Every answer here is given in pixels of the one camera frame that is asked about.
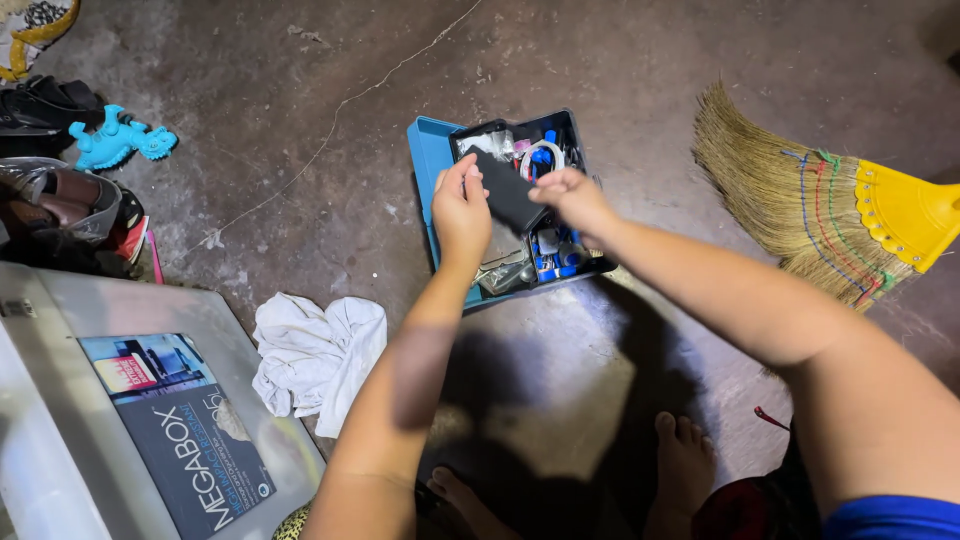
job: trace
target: blue sleeve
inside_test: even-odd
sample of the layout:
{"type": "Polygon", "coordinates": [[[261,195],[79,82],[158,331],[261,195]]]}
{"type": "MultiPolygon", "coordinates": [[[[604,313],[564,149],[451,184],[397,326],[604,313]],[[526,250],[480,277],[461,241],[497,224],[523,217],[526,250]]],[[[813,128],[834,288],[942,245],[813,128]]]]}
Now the blue sleeve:
{"type": "Polygon", "coordinates": [[[902,496],[840,506],[824,523],[825,540],[960,538],[960,504],[902,496]]]}

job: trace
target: broom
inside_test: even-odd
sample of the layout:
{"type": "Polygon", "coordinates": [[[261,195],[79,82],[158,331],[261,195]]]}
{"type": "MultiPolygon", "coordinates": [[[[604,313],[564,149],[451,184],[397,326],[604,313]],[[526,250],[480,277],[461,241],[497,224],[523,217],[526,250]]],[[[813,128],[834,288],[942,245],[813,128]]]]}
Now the broom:
{"type": "Polygon", "coordinates": [[[768,133],[722,83],[701,96],[694,155],[780,268],[863,311],[960,233],[960,184],[936,185],[768,133]]]}

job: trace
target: person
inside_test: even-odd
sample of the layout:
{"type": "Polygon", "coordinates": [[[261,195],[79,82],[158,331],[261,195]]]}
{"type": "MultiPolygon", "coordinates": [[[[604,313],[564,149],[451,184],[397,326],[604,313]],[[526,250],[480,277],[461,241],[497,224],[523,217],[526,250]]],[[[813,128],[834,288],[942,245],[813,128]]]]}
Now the person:
{"type": "MultiPolygon", "coordinates": [[[[440,267],[357,395],[300,538],[414,535],[420,454],[491,238],[484,195],[473,154],[437,179],[440,267]]],[[[899,343],[776,268],[625,220],[574,169],[545,175],[529,196],[786,382],[826,538],[960,537],[960,402],[899,343]]],[[[690,538],[713,484],[713,444],[665,412],[656,430],[658,494],[644,537],[690,538]]],[[[449,470],[435,470],[431,488],[479,538],[517,537],[449,470]]]]}

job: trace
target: bare foot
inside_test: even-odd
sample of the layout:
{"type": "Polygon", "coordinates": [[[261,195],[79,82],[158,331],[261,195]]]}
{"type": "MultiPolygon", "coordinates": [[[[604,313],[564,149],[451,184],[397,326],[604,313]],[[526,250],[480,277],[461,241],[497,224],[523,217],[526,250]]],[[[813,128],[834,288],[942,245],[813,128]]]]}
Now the bare foot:
{"type": "Polygon", "coordinates": [[[657,415],[657,498],[650,507],[645,540],[686,540],[690,538],[693,515],[704,504],[713,487],[717,461],[713,441],[704,431],[681,416],[669,412],[657,415]]]}
{"type": "Polygon", "coordinates": [[[453,476],[446,467],[437,467],[426,486],[446,499],[456,508],[470,526],[477,540],[520,540],[520,535],[503,525],[496,516],[477,499],[466,484],[453,476]]]}

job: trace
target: barcode sticker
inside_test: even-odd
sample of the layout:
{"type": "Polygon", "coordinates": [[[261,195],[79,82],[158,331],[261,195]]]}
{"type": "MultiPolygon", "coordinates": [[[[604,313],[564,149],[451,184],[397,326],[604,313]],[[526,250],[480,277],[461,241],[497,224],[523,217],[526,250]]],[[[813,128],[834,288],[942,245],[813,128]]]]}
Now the barcode sticker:
{"type": "Polygon", "coordinates": [[[4,317],[31,317],[36,319],[34,305],[26,298],[0,302],[0,315],[4,317]]]}

